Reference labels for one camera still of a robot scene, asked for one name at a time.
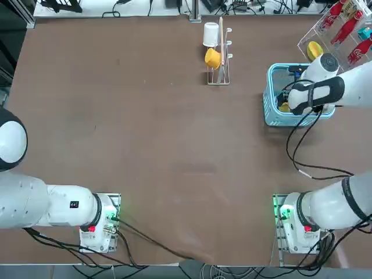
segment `black cable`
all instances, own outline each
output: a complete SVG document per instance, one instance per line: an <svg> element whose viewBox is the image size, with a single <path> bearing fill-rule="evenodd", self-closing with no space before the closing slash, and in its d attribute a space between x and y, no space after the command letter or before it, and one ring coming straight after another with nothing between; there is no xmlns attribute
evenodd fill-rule
<svg viewBox="0 0 372 279"><path fill-rule="evenodd" d="M231 271L231 269L229 267L226 267L227 270L230 272L230 275L233 277L233 279L238 279L235 274Z"/></svg>
<svg viewBox="0 0 372 279"><path fill-rule="evenodd" d="M214 15L217 15L220 11L220 9L223 7L223 5L226 3L227 0L224 0L223 3L220 5L219 9L217 10L217 12L214 14Z"/></svg>
<svg viewBox="0 0 372 279"><path fill-rule="evenodd" d="M285 0L285 5L284 5L284 7L287 7L287 10L288 10L288 13L290 13L289 12L289 8L288 8L288 0Z"/></svg>
<svg viewBox="0 0 372 279"><path fill-rule="evenodd" d="M151 8L152 8L152 1L153 1L153 0L150 0L150 8L149 8L149 12L147 13L147 16L150 16Z"/></svg>
<svg viewBox="0 0 372 279"><path fill-rule="evenodd" d="M186 273L186 271L180 266L180 265L178 265L178 268L182 271L182 273L183 274L185 274L186 275L186 277L188 278L188 279L192 279L187 273Z"/></svg>
<svg viewBox="0 0 372 279"><path fill-rule="evenodd" d="M273 0L273 1L274 1L274 2L277 2L277 3L280 4L279 10L276 12L276 14L279 14L279 13L282 12L281 8L282 8L283 6L284 6L284 8L287 9L287 11L288 11L289 14L293 14L293 7L292 7L291 10L289 10L289 7L288 7L288 5L287 5L286 3L284 3L284 0L281 0L281 1L279 1L279 0Z"/></svg>
<svg viewBox="0 0 372 279"><path fill-rule="evenodd" d="M110 267L102 267L102 266L100 266L100 265L98 265L90 256L88 256L87 254L85 254L85 253L82 253L82 252L80 252L79 250L76 250L76 249L73 249L73 248L68 248L68 247L66 247L66 246L64 246L64 245L54 245L54 244L51 244L51 243L47 243L47 242L45 242L45 241L42 241L42 240L40 240L40 239L38 239L37 238L37 236L36 235L34 235L33 233L32 233L32 230L33 229L31 229L31 228L24 228L24 230L34 239L34 240L36 240L37 242L39 242L39 243L41 243L41 244L43 244L43 245L46 245L46 246L51 246L51 247L54 247L54 248L59 248L59 249L64 249L64 250L67 250L68 252L70 252L72 255L74 255L78 260L80 260L82 263L84 263L86 266L88 266L88 267L91 267L91 268L96 268L96 267L98 267L98 268L100 268L100 269L103 269L103 270L106 270L106 269L110 269ZM94 264L94 266L91 266L90 264L88 264L85 260L83 260L81 257L79 257L79 256L77 256L75 253L78 253L78 254L81 254L81 255L83 255L83 256L85 256L85 257L87 257L93 264Z"/></svg>
<svg viewBox="0 0 372 279"><path fill-rule="evenodd" d="M328 7L328 3L325 4L325 7L323 8L323 10L320 11L320 13L323 13L327 7Z"/></svg>
<svg viewBox="0 0 372 279"><path fill-rule="evenodd" d="M303 79L303 80L296 80L296 81L293 81L289 84L287 84L283 89L282 89L282 92L285 91L289 86L295 84L295 83L299 83L299 82L310 82L310 83L313 83L312 80L307 80L307 79ZM309 111L306 115L304 115L302 117L302 119L297 123L297 125L292 129L292 131L290 132L288 138L287 138L287 142L285 144L285 150L286 150L286 153L287 153L287 156L290 158L290 160L293 162L295 168L297 169L297 171L300 171L300 169L297 167L296 164L300 165L300 166L303 166L303 167L310 167L310 168L313 168L313 169L323 169L323 170L332 170L332 171L337 171L337 172L341 172L341 173L345 173L347 174L346 175L342 175L342 176L332 176L332 177L312 177L312 179L315 179L315 180L327 180L327 179L332 179L332 178L345 178L345 177L348 177L348 176L353 176L354 174L349 172L349 171L346 171L346 170L341 170L341 169L336 169L336 168L332 168L332 167L324 167L324 166L316 166L316 165L312 165L312 164L304 164L304 163L301 163L299 161L296 161L290 154L289 154L289 151L288 151L288 148L289 148L289 142L291 140L291 137L292 135L295 133L295 131L298 129L298 127L301 125L301 123L303 121L305 121L305 119L313 112L313 110ZM299 143L297 144L296 146L296 149L295 149L295 152L297 151L299 145L301 144L301 142L303 141L303 139L305 138L306 134L311 130L311 128L316 124L316 122L318 121L320 117L320 114L317 116L317 119L312 123L312 125L306 130L306 132L304 133L304 135L302 136L302 138L300 139Z"/></svg>
<svg viewBox="0 0 372 279"><path fill-rule="evenodd" d="M191 9L190 9L190 6L188 5L187 0L185 0L185 2L186 2L186 6L187 6L188 11L189 11L190 13L192 13L192 11L191 11Z"/></svg>
<svg viewBox="0 0 372 279"><path fill-rule="evenodd" d="M126 223L125 221L122 221L122 220L120 220L120 219L118 219L118 218L115 218L115 217L111 218L111 220L121 222L122 224L124 224L124 225L127 226L128 228L131 228L132 230L134 230L136 233L138 233L138 234L140 234L141 236L145 237L147 241L156 244L157 246L163 248L164 250L166 250L166 251L172 253L173 255L175 255L175 256L177 256L177 257L181 257L181 258L183 258L183 259L188 259L188 260L194 260L194 258L189 257L189 256L185 256L185 255L182 255L182 254L180 254L180 253L178 253L178 252L176 252L176 251L174 251L174 250L168 248L167 246L161 244L160 242L158 242L158 241L152 239L151 237L149 237L149 236L145 235L144 233L140 232L138 229L136 229L136 228L133 227L132 225L129 225L129 224Z"/></svg>
<svg viewBox="0 0 372 279"><path fill-rule="evenodd" d="M234 277L234 276L237 276L237 277L243 276L243 278L246 276L247 273L249 273L249 272L252 270L252 268L249 267L246 271L244 271L244 272L242 272L242 273L233 273L229 267L226 267L226 269L228 270L228 272L225 271L225 270L223 270L224 273L230 274L230 275L232 275L233 277Z"/></svg>
<svg viewBox="0 0 372 279"><path fill-rule="evenodd" d="M261 273L264 269L265 269L265 267L262 267L261 270L260 270L259 272L257 272L257 271L255 270L255 272L256 272L256 276L255 276L253 279L257 279L257 277L260 275L260 273Z"/></svg>
<svg viewBox="0 0 372 279"><path fill-rule="evenodd" d="M102 18L105 17L105 15L112 15L113 17L121 17L121 14L115 10L115 6L119 4L119 1L117 1L113 6L112 6L112 11L111 12L104 12L102 14Z"/></svg>
<svg viewBox="0 0 372 279"><path fill-rule="evenodd" d="M372 231L369 230L369 231L365 231L365 230L362 230L361 227L358 227L356 228L358 231L360 231L361 233L364 233L364 234L372 234Z"/></svg>
<svg viewBox="0 0 372 279"><path fill-rule="evenodd" d="M88 248L88 247L83 247L83 246L81 246L81 245L76 245L76 244L68 244L68 243L65 243L65 242L62 242L62 241L58 241L58 240L55 240L55 239L53 239L53 238L51 238L51 237L46 237L46 236L44 236L44 235L42 235L40 232L38 232L37 230L35 230L35 229L33 229L33 228L29 228L29 229L31 229L33 232L32 232L32 234L33 234L33 236L35 236L35 237L38 237L38 238L42 238L42 239L44 239L44 240L47 240L47 241L50 241L50 242L53 242L53 243L56 243L57 245L59 245L59 246L66 246L67 248L71 248L71 247L75 247L75 248L78 248L78 249L83 249L83 250L87 250L87 251L90 251L90 252L92 252L92 253L94 253L94 254L97 254L97 255L99 255L99 256L102 256L102 257L104 257L104 258L106 258L106 259L109 259L109 260L112 260L112 261L114 261L114 262L116 262L116 263L120 263L121 265L123 265L123 266L130 266L130 267L132 267L130 264L127 264L127 263L124 263L124 262L122 262L122 261L120 261L120 260L117 260L117 259L115 259L115 258L113 258L113 257L110 257L110 256L107 256L106 254L104 254L104 253L100 253L100 252L97 252L97 251L95 251L95 250L93 250L93 249L90 249L90 248Z"/></svg>
<svg viewBox="0 0 372 279"><path fill-rule="evenodd" d="M79 272L81 275L83 275L86 279L93 279L95 276L97 276L98 274L101 274L102 272L106 271L106 269L102 269L92 275L86 275L84 272L82 272L81 270L79 270L76 266L72 266L77 272Z"/></svg>
<svg viewBox="0 0 372 279"><path fill-rule="evenodd" d="M263 14L265 15L265 7L261 4L260 0L257 0L258 4L261 6L260 12L263 11Z"/></svg>
<svg viewBox="0 0 372 279"><path fill-rule="evenodd" d="M136 269L141 269L145 266L139 266L135 263L133 257L132 257L132 253L130 252L130 248L129 248L129 243L127 241L127 239L125 238L124 234L122 234L120 231L117 231L117 234L118 236L124 241L124 244L127 248L127 253L128 253L128 257L129 257L129 261L130 263L136 268Z"/></svg>
<svg viewBox="0 0 372 279"><path fill-rule="evenodd" d="M323 169L323 170L332 170L332 171L338 171L338 172L341 172L341 173L346 173L346 175L340 175L340 176L332 176L332 177L313 177L311 176L312 179L315 179L315 180L328 180L328 179L333 179L333 178L345 178L345 177L349 177L349 176L353 176L352 173L346 171L346 170L341 170L341 169L335 169L335 168L332 168L332 167L324 167L324 166L315 166L315 165L311 165L311 164L304 164L304 163L300 163L298 161L296 161L293 156L291 157L291 155L289 155L289 152L288 152L288 145L289 145L289 141L293 135L293 133L297 130L297 128L299 127L299 125L305 120L305 118L307 118L313 111L311 110L308 114L306 114L301 120L300 122L293 128L293 130L291 131L291 133L289 134L288 138L287 138L287 143L286 143L286 152L287 152L287 155L288 157L292 160L295 168L297 169L297 171L300 171L300 169L297 167L296 164L299 164L300 166L305 166L305 167L311 167L313 169ZM316 122L318 121L320 115L317 116L317 119L312 123L312 125L306 130L306 132L304 133L304 135L301 137L300 141L297 143L297 146L295 148L295 152L297 151L298 147L300 146L301 142L303 141L303 139L305 138L306 134L312 129L312 127L316 124Z"/></svg>
<svg viewBox="0 0 372 279"><path fill-rule="evenodd" d="M136 275L137 273L143 271L143 269L147 269L147 268L148 268L148 266L145 266L145 267L143 267L143 268L141 268L141 269L139 269L139 270L136 270L135 272L133 272L133 273L131 273L131 274L129 274L129 275L124 276L124 277L121 278L121 279L127 279L127 278L129 278L129 277L132 277L132 276Z"/></svg>
<svg viewBox="0 0 372 279"><path fill-rule="evenodd" d="M255 14L255 16L257 15L257 13L251 7L248 7L248 10L251 10Z"/></svg>

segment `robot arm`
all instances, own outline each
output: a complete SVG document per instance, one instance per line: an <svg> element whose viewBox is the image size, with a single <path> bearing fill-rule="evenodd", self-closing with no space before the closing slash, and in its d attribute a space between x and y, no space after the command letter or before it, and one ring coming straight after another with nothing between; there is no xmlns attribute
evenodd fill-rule
<svg viewBox="0 0 372 279"><path fill-rule="evenodd" d="M318 64L316 59L309 68ZM325 104L371 107L371 73L372 61L338 76L315 80L315 83L296 83L289 92L288 106L295 115L303 114L306 108Z"/></svg>
<svg viewBox="0 0 372 279"><path fill-rule="evenodd" d="M108 194L76 185L46 185L42 180L0 173L0 228L79 226L80 245L108 252L119 209Z"/></svg>
<svg viewBox="0 0 372 279"><path fill-rule="evenodd" d="M299 204L304 223L326 229L352 227L372 214L372 172L347 177L303 195Z"/></svg>

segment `brown table surface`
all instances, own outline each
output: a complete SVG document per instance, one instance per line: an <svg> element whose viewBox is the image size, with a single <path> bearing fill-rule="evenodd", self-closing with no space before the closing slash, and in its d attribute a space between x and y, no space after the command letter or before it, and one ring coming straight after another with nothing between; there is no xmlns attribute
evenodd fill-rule
<svg viewBox="0 0 372 279"><path fill-rule="evenodd" d="M262 108L267 69L305 62L296 45L317 19L226 17L234 54L226 87L205 84L203 24L186 18L39 22L24 40L8 105L29 136L17 170L50 184L119 192L122 218L206 263L267 265L272 194L330 183L295 171L285 155L288 129L267 127ZM372 110L338 109L309 134L298 159L371 169L370 119ZM78 243L76 228L42 231ZM333 266L371 267L367 237L353 233ZM181 260L127 238L139 263ZM77 263L22 230L1 230L0 239L1 263ZM113 256L127 260L123 246Z"/></svg>

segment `white cylinder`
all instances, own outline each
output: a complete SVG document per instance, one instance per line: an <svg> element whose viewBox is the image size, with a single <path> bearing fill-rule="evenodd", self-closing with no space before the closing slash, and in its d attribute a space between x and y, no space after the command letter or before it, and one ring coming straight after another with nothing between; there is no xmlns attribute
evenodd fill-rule
<svg viewBox="0 0 372 279"><path fill-rule="evenodd" d="M35 225L47 210L48 201L42 180L12 171L0 173L0 228Z"/></svg>
<svg viewBox="0 0 372 279"><path fill-rule="evenodd" d="M372 214L372 172L350 178L350 191L365 215ZM307 193L302 200L306 218L321 228L342 229L360 221L345 198L342 181Z"/></svg>
<svg viewBox="0 0 372 279"><path fill-rule="evenodd" d="M218 46L219 41L219 25L215 22L207 22L204 24L203 45L209 48Z"/></svg>

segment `blue basket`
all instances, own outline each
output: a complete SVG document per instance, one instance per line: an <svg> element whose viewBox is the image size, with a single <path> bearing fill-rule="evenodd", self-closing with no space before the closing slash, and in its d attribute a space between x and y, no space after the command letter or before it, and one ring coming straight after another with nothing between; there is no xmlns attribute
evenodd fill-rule
<svg viewBox="0 0 372 279"><path fill-rule="evenodd" d="M281 90L289 83L293 82L293 76L289 75L288 68L290 66L308 66L308 63L276 63L271 65L267 71L267 87L263 93L263 111L265 122L269 126L296 126L303 115L294 115L290 112L281 112L277 107L277 96ZM335 109L320 116L320 119L330 118ZM306 126L314 122L316 114L309 115L300 126Z"/></svg>

